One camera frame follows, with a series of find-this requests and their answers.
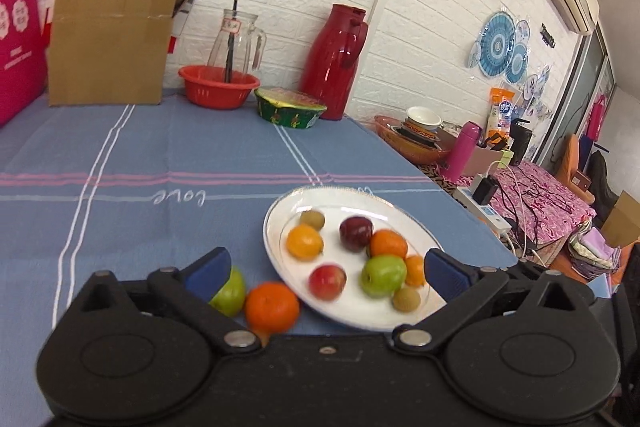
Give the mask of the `pink tote bag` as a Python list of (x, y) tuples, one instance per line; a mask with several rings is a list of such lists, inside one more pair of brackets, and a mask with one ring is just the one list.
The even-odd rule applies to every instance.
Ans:
[(38, 0), (0, 0), (0, 121), (6, 124), (43, 92), (47, 59)]

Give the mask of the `wooden brown tray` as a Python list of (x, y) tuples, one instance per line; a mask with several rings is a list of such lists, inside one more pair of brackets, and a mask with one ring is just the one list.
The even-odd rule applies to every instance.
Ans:
[(449, 154), (448, 150), (439, 145), (423, 145), (400, 134), (396, 130), (400, 121), (394, 117), (376, 115), (373, 122), (378, 136), (413, 165), (431, 165), (445, 159)]

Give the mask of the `black straw in pitcher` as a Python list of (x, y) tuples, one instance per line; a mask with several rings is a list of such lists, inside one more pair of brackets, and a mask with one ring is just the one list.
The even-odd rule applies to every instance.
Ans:
[(224, 82), (232, 81), (233, 55), (234, 55), (234, 39), (236, 33), (236, 14), (238, 14), (238, 0), (233, 0), (231, 18), (227, 23), (228, 29), (228, 50), (226, 57), (226, 67), (224, 68)]

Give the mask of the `orange snack packet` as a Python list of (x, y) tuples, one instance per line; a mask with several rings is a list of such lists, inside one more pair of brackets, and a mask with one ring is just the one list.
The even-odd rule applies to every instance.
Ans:
[(515, 93), (508, 89), (490, 90), (490, 107), (485, 131), (485, 141), (488, 144), (497, 144), (501, 139), (509, 139), (514, 96)]

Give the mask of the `tan longan fruit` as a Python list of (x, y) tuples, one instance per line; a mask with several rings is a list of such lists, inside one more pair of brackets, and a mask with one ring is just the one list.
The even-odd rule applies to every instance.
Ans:
[(299, 223), (301, 225), (309, 225), (316, 231), (320, 231), (326, 224), (326, 217), (319, 210), (309, 209), (299, 215)]

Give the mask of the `yellow orange kumquat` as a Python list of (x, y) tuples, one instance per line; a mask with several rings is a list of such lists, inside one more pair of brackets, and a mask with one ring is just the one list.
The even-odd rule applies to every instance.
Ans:
[(310, 225), (296, 225), (285, 241), (288, 253), (299, 261), (312, 261), (323, 251), (324, 243), (320, 233)]

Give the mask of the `pink water bottle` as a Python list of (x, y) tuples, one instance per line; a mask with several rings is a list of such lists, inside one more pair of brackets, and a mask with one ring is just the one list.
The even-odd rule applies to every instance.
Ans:
[(445, 180), (451, 183), (458, 182), (466, 163), (474, 153), (481, 134), (482, 127), (475, 122), (468, 121), (463, 125), (454, 141), (454, 146), (442, 163), (442, 177)]

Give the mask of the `red plastic basket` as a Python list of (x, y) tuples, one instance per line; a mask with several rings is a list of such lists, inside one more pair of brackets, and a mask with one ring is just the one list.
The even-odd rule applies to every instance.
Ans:
[(231, 80), (225, 82), (223, 67), (188, 65), (181, 67), (178, 75), (183, 80), (188, 101), (209, 109), (239, 108), (250, 92), (260, 86), (257, 77), (236, 70), (232, 70)]

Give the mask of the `large green apple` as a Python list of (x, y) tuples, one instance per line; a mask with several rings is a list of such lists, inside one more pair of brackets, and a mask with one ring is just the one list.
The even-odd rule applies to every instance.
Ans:
[(360, 287), (371, 298), (390, 297), (405, 282), (405, 261), (396, 256), (370, 258), (360, 272)]

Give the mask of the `white ceramic plate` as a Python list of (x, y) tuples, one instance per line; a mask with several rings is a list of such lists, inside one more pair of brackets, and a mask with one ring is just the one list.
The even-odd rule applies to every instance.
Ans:
[[(324, 242), (322, 255), (309, 261), (297, 260), (286, 249), (288, 233), (299, 224), (306, 210), (323, 213), (326, 223), (320, 231)], [(342, 244), (338, 228), (345, 219), (363, 216), (372, 222), (373, 230), (390, 230), (408, 243), (408, 253), (423, 257), (437, 247), (435, 236), (405, 210), (381, 197), (337, 186), (305, 186), (276, 199), (265, 214), (262, 239), (267, 256), (282, 281), (311, 309), (324, 317), (356, 329), (389, 332), (404, 323), (416, 323), (445, 306), (445, 299), (430, 284), (416, 291), (420, 303), (410, 312), (394, 308), (390, 297), (368, 296), (360, 285), (360, 273), (367, 256), (348, 251)], [(331, 301), (312, 295), (308, 279), (320, 265), (338, 265), (346, 273), (346, 285)]]

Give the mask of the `red pink small apple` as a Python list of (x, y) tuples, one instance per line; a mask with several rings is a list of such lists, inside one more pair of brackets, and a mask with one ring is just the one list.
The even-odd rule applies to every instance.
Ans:
[(333, 301), (342, 295), (346, 286), (346, 272), (339, 265), (319, 265), (308, 277), (311, 295), (323, 300)]

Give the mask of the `green patterned foil bowl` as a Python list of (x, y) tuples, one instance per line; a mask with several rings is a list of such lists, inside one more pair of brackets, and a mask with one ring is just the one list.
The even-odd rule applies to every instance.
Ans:
[(292, 129), (309, 129), (326, 111), (326, 106), (305, 93), (280, 87), (254, 90), (257, 113), (270, 124)]

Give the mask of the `white bowl on dishes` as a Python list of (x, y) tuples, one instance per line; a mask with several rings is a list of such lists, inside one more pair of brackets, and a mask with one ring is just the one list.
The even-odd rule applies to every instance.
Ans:
[(442, 118), (431, 109), (423, 106), (412, 106), (407, 109), (406, 117), (413, 124), (426, 130), (435, 130), (442, 124)]

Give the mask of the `dark red apple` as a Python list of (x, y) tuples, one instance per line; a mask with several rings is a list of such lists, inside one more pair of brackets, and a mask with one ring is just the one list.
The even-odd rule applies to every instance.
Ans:
[(372, 222), (362, 216), (352, 216), (340, 225), (340, 239), (342, 245), (352, 253), (366, 249), (373, 235)]

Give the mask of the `pink floral side tablecloth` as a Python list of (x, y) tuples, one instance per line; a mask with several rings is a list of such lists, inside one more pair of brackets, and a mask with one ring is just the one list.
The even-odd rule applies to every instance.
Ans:
[(551, 265), (567, 239), (596, 215), (552, 174), (531, 162), (506, 168), (494, 164), (489, 174), (499, 182), (491, 207), (510, 223), (514, 244), (532, 248), (534, 259), (543, 265)]

